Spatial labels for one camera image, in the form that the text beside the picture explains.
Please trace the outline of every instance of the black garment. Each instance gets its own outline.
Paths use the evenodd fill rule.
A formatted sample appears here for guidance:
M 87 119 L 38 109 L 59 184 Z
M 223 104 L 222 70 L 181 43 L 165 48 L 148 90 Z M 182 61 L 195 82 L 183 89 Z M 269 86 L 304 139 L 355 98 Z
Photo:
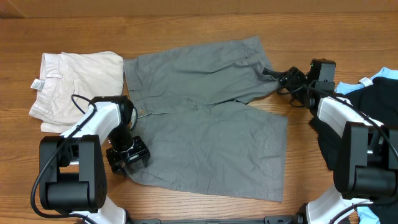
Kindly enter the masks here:
M 377 77 L 373 85 L 348 93 L 351 104 L 388 126 L 398 126 L 398 80 Z M 318 143 L 322 156 L 330 170 L 337 163 L 341 138 L 326 123 L 313 118 L 310 125 L 318 132 Z M 391 206 L 374 205 L 370 209 L 379 217 L 381 224 L 397 223 L 398 203 Z

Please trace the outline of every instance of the folded white clothing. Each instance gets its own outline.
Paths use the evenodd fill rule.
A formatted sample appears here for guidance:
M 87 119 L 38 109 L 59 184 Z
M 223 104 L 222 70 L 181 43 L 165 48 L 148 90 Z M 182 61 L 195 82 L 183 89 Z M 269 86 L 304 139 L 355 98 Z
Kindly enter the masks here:
M 44 81 L 29 114 L 44 121 L 43 132 L 62 133 L 83 116 L 72 94 L 92 99 L 123 91 L 123 58 L 114 52 L 95 54 L 47 54 L 42 56 L 40 80 Z M 86 111 L 88 102 L 75 99 Z

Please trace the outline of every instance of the white label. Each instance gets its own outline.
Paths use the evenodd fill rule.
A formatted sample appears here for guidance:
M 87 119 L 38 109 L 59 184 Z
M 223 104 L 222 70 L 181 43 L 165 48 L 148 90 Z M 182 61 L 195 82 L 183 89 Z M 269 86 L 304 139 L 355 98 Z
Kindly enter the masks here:
M 373 85 L 372 80 L 370 80 L 369 78 L 366 78 L 366 77 L 360 79 L 359 82 L 362 83 L 363 85 L 365 85 L 365 87 L 366 87 L 366 86 L 369 86 L 369 85 Z
M 43 90 L 44 83 L 45 83 L 45 80 L 38 80 L 37 78 L 35 78 L 35 80 L 33 81 L 32 85 L 30 87 L 35 90 L 41 91 L 41 90 Z

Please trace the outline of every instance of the gray cloth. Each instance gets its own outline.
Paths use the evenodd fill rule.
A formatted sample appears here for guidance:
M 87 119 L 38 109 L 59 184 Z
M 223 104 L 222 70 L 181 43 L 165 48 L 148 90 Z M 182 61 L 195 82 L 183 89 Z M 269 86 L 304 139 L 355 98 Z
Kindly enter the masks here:
M 135 182 L 282 201 L 287 118 L 245 105 L 278 87 L 257 37 L 124 60 L 149 165 Z

